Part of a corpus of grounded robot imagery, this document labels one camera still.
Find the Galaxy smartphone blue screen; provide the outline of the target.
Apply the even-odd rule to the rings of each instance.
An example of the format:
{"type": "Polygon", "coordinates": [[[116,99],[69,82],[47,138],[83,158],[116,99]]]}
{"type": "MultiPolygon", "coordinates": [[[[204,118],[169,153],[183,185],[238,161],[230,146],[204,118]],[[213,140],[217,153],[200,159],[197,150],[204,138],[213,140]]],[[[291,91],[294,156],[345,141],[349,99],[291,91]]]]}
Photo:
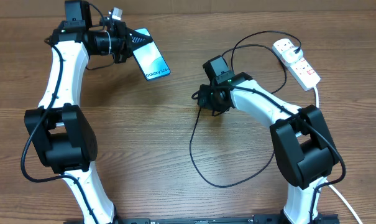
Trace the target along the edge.
{"type": "Polygon", "coordinates": [[[134,50],[133,55],[146,80],[150,81],[171,74],[169,66],[154,41],[134,50]]]}

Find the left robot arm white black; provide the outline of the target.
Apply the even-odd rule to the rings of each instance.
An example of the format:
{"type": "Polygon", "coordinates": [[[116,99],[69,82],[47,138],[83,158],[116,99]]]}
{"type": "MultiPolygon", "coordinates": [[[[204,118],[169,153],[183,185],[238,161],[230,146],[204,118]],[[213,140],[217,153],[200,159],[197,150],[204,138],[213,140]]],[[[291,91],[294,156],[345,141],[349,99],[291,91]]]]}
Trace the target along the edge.
{"type": "Polygon", "coordinates": [[[117,9],[94,25],[91,8],[88,1],[65,1],[66,19],[45,39],[52,67],[38,107],[24,115],[29,138],[21,172],[35,183],[64,180],[81,208],[82,223],[122,223],[96,170],[98,143],[80,108],[83,75],[91,56],[110,55],[114,63],[124,63],[153,38],[128,28],[117,9]]]}

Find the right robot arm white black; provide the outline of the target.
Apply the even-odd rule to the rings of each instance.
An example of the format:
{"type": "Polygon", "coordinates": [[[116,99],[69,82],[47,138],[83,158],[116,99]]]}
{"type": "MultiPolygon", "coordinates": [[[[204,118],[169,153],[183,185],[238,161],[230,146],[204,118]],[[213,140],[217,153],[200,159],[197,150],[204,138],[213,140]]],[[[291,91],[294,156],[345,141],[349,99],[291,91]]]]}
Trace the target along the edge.
{"type": "Polygon", "coordinates": [[[210,83],[192,98],[218,116],[230,108],[249,113],[270,130],[273,155],[288,182],[288,199],[279,214],[254,215],[254,223],[339,223],[337,215],[317,211],[321,189],[342,164],[319,108],[300,108],[264,90],[250,75],[235,74],[218,55],[203,64],[210,83]]]}

